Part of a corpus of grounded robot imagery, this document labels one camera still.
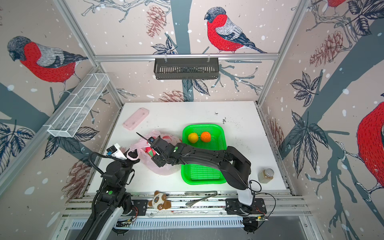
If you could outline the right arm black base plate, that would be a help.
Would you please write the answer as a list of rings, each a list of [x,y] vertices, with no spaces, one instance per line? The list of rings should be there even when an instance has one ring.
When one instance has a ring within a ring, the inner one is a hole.
[[[238,199],[226,199],[225,211],[228,215],[266,215],[266,205],[262,198],[254,198],[251,206],[241,204]]]

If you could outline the orange fruit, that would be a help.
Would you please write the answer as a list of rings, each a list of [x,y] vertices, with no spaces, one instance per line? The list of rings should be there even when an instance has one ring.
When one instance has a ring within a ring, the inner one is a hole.
[[[200,139],[204,143],[209,143],[211,141],[211,139],[212,139],[212,136],[211,136],[211,134],[209,132],[203,132],[200,135]]]

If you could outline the pink plastic bag with fruit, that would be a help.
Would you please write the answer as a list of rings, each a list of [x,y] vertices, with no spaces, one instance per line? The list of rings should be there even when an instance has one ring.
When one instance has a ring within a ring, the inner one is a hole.
[[[182,140],[178,137],[175,137],[171,134],[162,134],[157,130],[151,131],[149,134],[145,135],[145,138],[157,138],[158,136],[160,136],[167,143],[174,146],[177,143],[182,142]],[[137,143],[132,144],[129,150],[125,153],[125,156],[128,160],[131,161],[140,160],[140,163],[144,164],[149,170],[158,175],[168,176],[181,170],[181,165],[172,166],[170,164],[165,164],[163,167],[158,167],[152,160],[152,157],[158,156],[158,153],[156,150],[150,147],[150,144],[148,144],[144,139],[140,139]]]

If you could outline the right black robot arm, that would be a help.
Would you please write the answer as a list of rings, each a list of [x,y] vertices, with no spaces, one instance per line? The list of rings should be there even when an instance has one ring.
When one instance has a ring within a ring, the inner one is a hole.
[[[226,150],[205,150],[184,143],[175,146],[160,137],[147,140],[155,150],[152,161],[159,167],[169,165],[201,165],[220,171],[227,183],[237,190],[241,204],[251,206],[253,195],[249,187],[251,162],[234,147]]]

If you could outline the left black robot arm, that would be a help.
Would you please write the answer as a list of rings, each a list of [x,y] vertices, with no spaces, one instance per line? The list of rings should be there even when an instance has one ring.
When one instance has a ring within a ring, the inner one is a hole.
[[[113,160],[102,171],[95,165],[92,156]],[[81,232],[78,240],[106,240],[113,227],[122,214],[130,213],[133,208],[131,194],[126,192],[126,185],[134,174],[133,166],[140,162],[137,160],[121,160],[112,156],[103,156],[92,153],[88,157],[90,165],[97,170],[102,177],[100,187],[91,204],[91,215]]]

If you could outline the green plastic basket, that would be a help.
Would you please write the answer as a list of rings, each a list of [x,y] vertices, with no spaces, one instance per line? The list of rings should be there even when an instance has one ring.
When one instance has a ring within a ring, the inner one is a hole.
[[[204,132],[208,132],[211,135],[210,142],[205,143],[198,140],[195,143],[190,143],[188,139],[190,134],[195,133],[200,136]],[[213,124],[189,125],[185,127],[183,130],[182,142],[191,145],[192,147],[205,150],[218,151],[227,149],[223,128]],[[182,165],[181,176],[184,182],[189,185],[224,184],[227,182],[219,170],[194,164]]]

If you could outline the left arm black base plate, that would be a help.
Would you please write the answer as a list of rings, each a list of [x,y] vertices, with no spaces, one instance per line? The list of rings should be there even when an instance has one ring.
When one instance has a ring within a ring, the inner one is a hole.
[[[132,200],[132,210],[129,216],[145,216],[148,208],[148,200]]]

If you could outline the yellow fruit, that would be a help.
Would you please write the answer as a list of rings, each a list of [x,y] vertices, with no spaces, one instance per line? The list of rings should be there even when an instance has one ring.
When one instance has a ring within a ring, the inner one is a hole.
[[[191,144],[195,144],[197,143],[199,140],[199,136],[197,133],[190,133],[188,135],[188,141],[191,143]]]

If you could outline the red dragon fruit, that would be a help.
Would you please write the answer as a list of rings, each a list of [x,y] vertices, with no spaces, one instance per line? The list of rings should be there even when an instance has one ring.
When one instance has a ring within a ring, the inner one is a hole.
[[[156,151],[153,150],[151,147],[146,147],[145,152],[146,152],[151,158],[157,154]]]

